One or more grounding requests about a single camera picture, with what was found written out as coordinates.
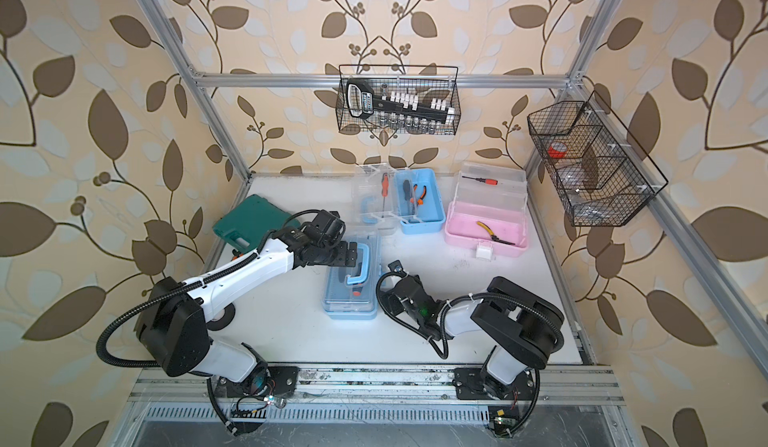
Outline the blue toolbox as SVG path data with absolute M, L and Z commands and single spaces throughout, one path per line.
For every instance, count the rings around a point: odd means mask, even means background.
M 380 236 L 376 230 L 352 230 L 349 241 L 358 243 L 355 267 L 331 267 L 323 298 L 325 313 L 335 320 L 372 320 L 378 311 L 375 288 L 381 270 Z M 353 289 L 361 296 L 353 297 Z
M 387 210 L 381 211 L 381 177 L 390 176 Z M 415 206 L 412 216 L 405 214 L 402 183 L 408 179 L 428 188 L 424 204 Z M 353 212 L 356 221 L 377 229 L 381 235 L 391 235 L 399 227 L 406 235 L 440 232 L 446 221 L 437 176 L 432 169 L 395 169 L 387 164 L 369 164 L 356 168 L 353 180 Z

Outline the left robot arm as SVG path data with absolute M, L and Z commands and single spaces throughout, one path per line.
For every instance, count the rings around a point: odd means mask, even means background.
M 121 368 L 162 369 L 169 377 L 202 376 L 210 397 L 214 382 L 225 380 L 244 398 L 269 403 L 274 392 L 267 362 L 246 343 L 215 340 L 208 325 L 227 306 L 267 281 L 306 266 L 353 268 L 357 242 L 345 238 L 346 225 L 335 211 L 309 210 L 311 220 L 286 221 L 268 231 L 259 246 L 200 276 L 157 282 L 147 301 L 118 316 L 100 334 L 95 350 L 104 363 Z M 108 349 L 119 327 L 134 320 L 136 337 L 148 360 L 120 358 Z

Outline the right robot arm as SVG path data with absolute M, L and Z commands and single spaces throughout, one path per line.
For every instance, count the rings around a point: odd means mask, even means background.
M 481 332 L 490 338 L 493 345 L 481 367 L 454 371 L 456 396 L 506 402 L 489 414 L 489 429 L 499 438 L 523 428 L 539 399 L 541 371 L 565 344 L 565 317 L 558 307 L 501 276 L 482 292 L 436 300 L 398 261 L 379 277 L 375 295 L 389 319 L 426 341 L 442 360 L 460 335 Z

